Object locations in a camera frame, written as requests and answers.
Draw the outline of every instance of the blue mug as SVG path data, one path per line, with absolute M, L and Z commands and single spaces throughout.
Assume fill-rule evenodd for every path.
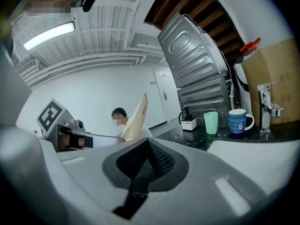
M 246 117 L 252 118 L 250 126 L 246 126 Z M 247 114 L 245 109 L 234 109 L 229 111 L 229 128 L 230 132 L 236 135 L 241 135 L 245 130 L 249 130 L 254 125 L 254 117 Z

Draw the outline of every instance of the chrome faucet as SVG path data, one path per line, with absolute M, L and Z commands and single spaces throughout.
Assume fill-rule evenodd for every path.
M 259 129 L 261 132 L 270 132 L 271 117 L 279 118 L 283 114 L 283 108 L 271 103 L 270 83 L 258 85 L 259 93 Z

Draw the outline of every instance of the white ceiling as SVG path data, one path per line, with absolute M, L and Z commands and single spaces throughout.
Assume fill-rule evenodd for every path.
M 155 0 L 97 0 L 84 13 L 81 8 L 68 14 L 48 14 L 36 18 L 23 15 L 13 25 L 19 69 L 38 58 L 45 66 L 25 81 L 32 88 L 88 66 L 110 64 L 142 65 L 159 63 L 164 54 L 155 27 L 145 17 Z M 48 40 L 30 51 L 23 44 L 59 24 L 74 21 L 75 31 Z

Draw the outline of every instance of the ceiling light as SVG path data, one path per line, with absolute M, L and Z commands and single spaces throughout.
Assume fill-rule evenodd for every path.
M 73 22 L 68 22 L 63 25 L 57 26 L 55 28 L 52 28 L 46 32 L 43 32 L 33 39 L 29 40 L 26 42 L 23 46 L 25 49 L 28 51 L 31 48 L 35 47 L 36 45 L 39 45 L 40 43 L 47 41 L 51 38 L 57 37 L 59 35 L 68 33 L 68 32 L 73 32 L 75 30 L 74 23 Z

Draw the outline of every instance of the white sink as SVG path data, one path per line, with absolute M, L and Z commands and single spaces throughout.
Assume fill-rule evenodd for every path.
M 248 176 L 269 195 L 288 183 L 299 159 L 300 140 L 273 143 L 218 140 L 208 152 Z

